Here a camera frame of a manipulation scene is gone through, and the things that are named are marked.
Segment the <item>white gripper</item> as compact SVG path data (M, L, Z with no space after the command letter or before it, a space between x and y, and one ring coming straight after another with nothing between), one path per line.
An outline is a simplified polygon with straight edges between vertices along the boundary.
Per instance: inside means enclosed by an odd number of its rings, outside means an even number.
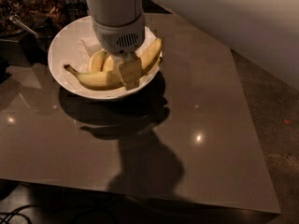
M145 40L145 20L140 15L135 21L121 26L108 26L92 19L93 29L102 48L112 55L121 83L129 91L139 86L141 59L136 55Z

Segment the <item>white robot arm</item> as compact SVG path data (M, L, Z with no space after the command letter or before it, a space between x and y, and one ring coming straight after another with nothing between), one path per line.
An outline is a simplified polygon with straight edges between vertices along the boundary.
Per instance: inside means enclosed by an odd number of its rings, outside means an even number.
M299 89L299 0L150 0ZM101 37L139 30L141 0L87 0Z

